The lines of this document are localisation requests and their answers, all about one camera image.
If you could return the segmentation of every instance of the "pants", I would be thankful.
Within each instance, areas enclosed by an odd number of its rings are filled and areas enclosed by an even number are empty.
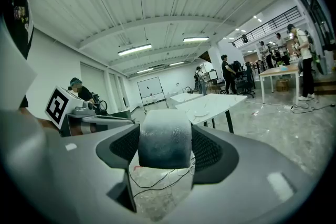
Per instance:
[[[232,89],[233,93],[237,93],[236,87],[235,87],[235,80],[233,78],[231,78],[231,76],[224,77],[224,79],[225,79],[225,91],[226,91],[226,93],[229,94],[230,85],[231,85],[231,89]]]
[[[268,65],[268,68],[273,68],[271,54],[266,56],[266,63]]]
[[[206,95],[206,85],[205,85],[205,82],[203,80],[200,80],[200,83],[199,83],[199,94],[202,94],[203,95]]]
[[[283,61],[285,63],[286,66],[289,65],[289,58],[288,58],[288,55],[284,55],[281,57],[281,61]]]
[[[303,97],[314,93],[314,79],[311,73],[311,62],[313,58],[303,60]]]

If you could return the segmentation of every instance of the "balcony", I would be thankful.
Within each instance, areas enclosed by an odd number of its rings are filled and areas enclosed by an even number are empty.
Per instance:
[[[289,9],[288,11],[280,14],[279,16],[273,18],[272,20],[264,23],[263,25],[257,27],[256,29],[246,33],[246,38],[248,42],[258,39],[259,37],[276,30],[277,28],[280,28],[283,25],[287,25],[294,21],[295,19],[301,17],[301,14],[297,8],[297,6]],[[244,42],[242,37],[239,37],[233,43],[235,44],[236,48],[241,47],[242,45],[248,43]]]

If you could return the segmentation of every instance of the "chair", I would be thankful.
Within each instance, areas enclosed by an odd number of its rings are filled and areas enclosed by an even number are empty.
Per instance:
[[[247,70],[243,72],[243,77],[237,81],[237,89],[242,89],[243,92],[240,92],[238,95],[251,95],[254,98],[256,94],[253,90],[253,81],[252,81],[252,69],[247,67]]]

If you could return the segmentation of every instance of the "fluorescent light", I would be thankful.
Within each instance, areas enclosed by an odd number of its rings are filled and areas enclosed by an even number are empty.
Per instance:
[[[152,48],[152,45],[147,44],[147,45],[138,46],[138,47],[135,47],[135,48],[120,51],[120,52],[118,52],[118,55],[123,56],[123,55],[126,55],[126,54],[131,54],[132,52],[136,52],[136,51],[139,51],[139,50],[146,50],[146,49],[150,49],[150,48]]]
[[[179,64],[181,64],[181,63],[184,63],[184,62],[176,62],[176,63],[172,63],[172,64],[170,64],[170,66],[179,65]]]
[[[209,37],[187,37],[183,39],[183,42],[191,42],[191,41],[206,41]]]
[[[147,72],[147,71],[151,71],[153,70],[154,68],[150,68],[150,69],[146,69],[146,70],[141,70],[141,71],[138,71],[137,73],[142,73],[142,72]]]

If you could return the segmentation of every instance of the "person in white shirt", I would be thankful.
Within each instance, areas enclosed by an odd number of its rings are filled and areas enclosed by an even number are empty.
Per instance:
[[[300,101],[308,101],[308,98],[315,98],[314,94],[314,79],[311,73],[312,55],[309,50],[309,42],[306,33],[301,29],[296,28],[293,24],[287,26],[289,32],[291,32],[298,40],[298,46],[296,50],[299,50],[303,59],[303,93],[299,97]]]
[[[288,59],[288,51],[287,51],[287,44],[286,42],[281,38],[280,33],[276,33],[277,35],[277,45],[279,48],[279,52],[281,54],[281,60],[285,63],[286,66],[289,65],[289,59]]]
[[[264,56],[266,56],[266,63],[268,65],[268,68],[273,68],[273,64],[272,64],[272,58],[271,58],[271,53],[269,51],[269,48],[267,45],[264,45],[264,42],[261,41],[260,44],[263,47],[264,50]]]
[[[206,85],[205,85],[205,79],[204,79],[205,75],[202,72],[200,67],[196,67],[195,74],[198,77],[198,83],[199,83],[198,92],[199,92],[199,94],[203,93],[203,95],[206,95]]]

